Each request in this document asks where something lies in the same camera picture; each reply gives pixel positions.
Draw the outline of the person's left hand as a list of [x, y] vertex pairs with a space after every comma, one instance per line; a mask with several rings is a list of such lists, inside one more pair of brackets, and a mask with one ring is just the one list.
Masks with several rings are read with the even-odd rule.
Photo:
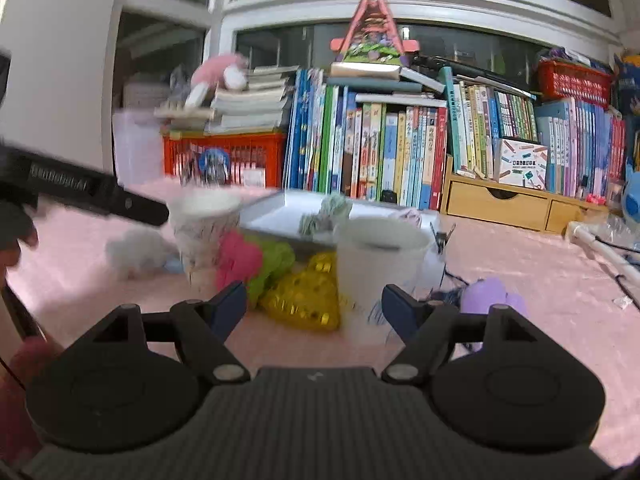
[[39, 240], [34, 222], [24, 209], [5, 202], [1, 203], [0, 235], [1, 278], [4, 278], [6, 270], [20, 262], [21, 245], [35, 248]]

